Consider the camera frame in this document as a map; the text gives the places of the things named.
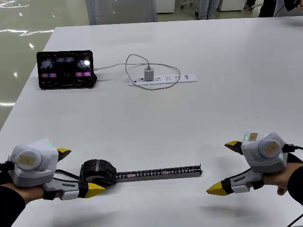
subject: white cable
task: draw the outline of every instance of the white cable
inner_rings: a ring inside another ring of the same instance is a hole
[[[147,63],[129,64],[129,63],[127,63],[127,62],[128,62],[128,59],[129,59],[131,56],[137,56],[137,57],[139,57],[139,58],[143,58],[144,60],[146,60]],[[137,54],[130,54],[130,55],[126,58],[125,64],[119,63],[119,64],[115,64],[115,65],[111,65],[111,66],[107,66],[107,67],[103,67],[103,68],[96,68],[96,69],[94,69],[94,70],[97,71],[97,70],[108,69],[108,68],[112,68],[112,67],[115,67],[115,66],[118,66],[118,65],[125,65],[125,71],[126,71],[126,74],[127,74],[128,78],[130,79],[130,81],[131,81],[136,87],[142,88],[142,89],[144,89],[144,90],[154,91],[154,90],[167,89],[167,88],[170,88],[170,87],[174,86],[175,84],[177,84],[177,83],[179,82],[179,80],[181,79],[181,71],[180,71],[178,68],[176,68],[176,67],[174,67],[174,66],[171,66],[171,65],[161,64],[161,63],[149,63],[149,61],[148,61],[146,58],[144,58],[144,57],[142,57],[142,56],[140,56],[140,55],[137,55]],[[128,73],[128,70],[127,70],[127,65],[137,65],[137,66],[141,66],[141,65],[149,65],[149,66],[150,66],[150,65],[162,65],[162,66],[166,66],[166,67],[169,67],[169,68],[171,68],[171,69],[177,70],[178,73],[179,73],[179,76],[178,76],[177,81],[175,81],[173,84],[171,84],[171,85],[169,85],[169,86],[167,86],[167,87],[159,87],[159,88],[147,88],[147,87],[142,87],[142,86],[140,86],[140,85],[135,84],[135,82],[133,81],[133,79],[130,77],[130,75],[129,75],[129,73]]]

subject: power strip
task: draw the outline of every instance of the power strip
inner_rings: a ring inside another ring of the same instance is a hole
[[[133,79],[136,85],[152,85],[152,84],[172,84],[178,80],[177,75],[166,75],[166,76],[155,76],[154,80],[152,81],[144,81],[143,78],[135,78]],[[178,83],[185,83],[185,82],[196,82],[197,78],[194,73],[189,74],[181,74],[181,78]],[[128,82],[129,86],[134,86],[131,80]]]

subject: tape measure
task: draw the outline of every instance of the tape measure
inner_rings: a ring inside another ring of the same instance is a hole
[[[201,165],[117,172],[110,162],[102,159],[93,159],[86,161],[82,165],[80,178],[85,182],[95,183],[104,187],[121,182],[199,177],[201,174]]]

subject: white cabinet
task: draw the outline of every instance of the white cabinet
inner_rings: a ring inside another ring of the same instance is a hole
[[[175,0],[156,0],[157,13],[175,12]]]

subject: person's leg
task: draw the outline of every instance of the person's leg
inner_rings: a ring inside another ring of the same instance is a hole
[[[259,17],[273,17],[276,8],[276,0],[264,0]]]
[[[199,20],[206,20],[207,19],[207,9],[209,5],[209,0],[200,0],[199,4]]]
[[[219,6],[220,0],[209,0],[209,6],[207,11],[207,19],[217,19],[217,9]]]
[[[252,7],[254,4],[256,4],[256,0],[247,0],[246,5],[249,7]]]

